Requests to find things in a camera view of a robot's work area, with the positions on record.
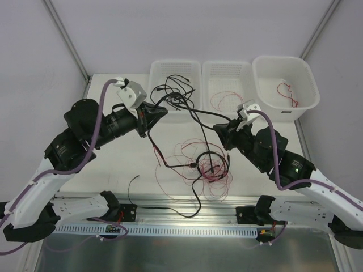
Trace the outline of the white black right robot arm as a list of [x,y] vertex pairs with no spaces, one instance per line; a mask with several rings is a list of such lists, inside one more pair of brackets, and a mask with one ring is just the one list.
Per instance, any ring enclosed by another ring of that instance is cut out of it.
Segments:
[[244,224],[297,223],[318,228],[333,235],[341,244],[362,249],[362,201],[334,185],[310,161],[286,150],[288,139],[270,126],[252,134],[252,126],[239,128],[239,120],[216,124],[225,150],[237,149],[279,190],[291,190],[319,204],[299,205],[278,197],[261,195],[252,208],[242,209]]

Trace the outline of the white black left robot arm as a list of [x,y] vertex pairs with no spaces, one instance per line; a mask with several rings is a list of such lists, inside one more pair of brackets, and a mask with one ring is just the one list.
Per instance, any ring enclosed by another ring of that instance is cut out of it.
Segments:
[[[40,172],[68,172],[81,164],[91,145],[98,109],[99,104],[95,100],[83,99],[64,114],[68,127],[46,148]],[[133,130],[140,137],[146,137],[146,133],[168,110],[143,102],[136,112],[138,117],[132,115],[124,104],[114,105],[109,115],[102,116],[95,148],[98,150]],[[55,193],[72,178],[71,174],[52,172],[42,176],[17,203],[11,215],[7,216],[5,211],[12,206],[12,202],[2,202],[1,218],[7,217],[8,221],[3,229],[5,239],[9,242],[33,243],[46,238],[63,224],[94,218],[118,220],[120,204],[110,191],[82,201],[54,201]]]

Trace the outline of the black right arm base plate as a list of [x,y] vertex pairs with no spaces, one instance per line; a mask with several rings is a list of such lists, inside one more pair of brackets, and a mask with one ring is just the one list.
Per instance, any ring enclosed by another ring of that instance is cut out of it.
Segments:
[[236,218],[238,224],[255,224],[258,226],[264,226],[266,224],[273,224],[272,219],[259,219],[255,214],[254,206],[238,206],[235,208]]

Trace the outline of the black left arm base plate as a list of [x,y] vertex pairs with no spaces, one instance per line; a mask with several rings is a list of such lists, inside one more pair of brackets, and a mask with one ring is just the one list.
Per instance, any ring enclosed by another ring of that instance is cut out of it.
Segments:
[[135,204],[119,204],[117,208],[112,208],[107,212],[104,218],[110,222],[135,222],[137,213],[137,205]]

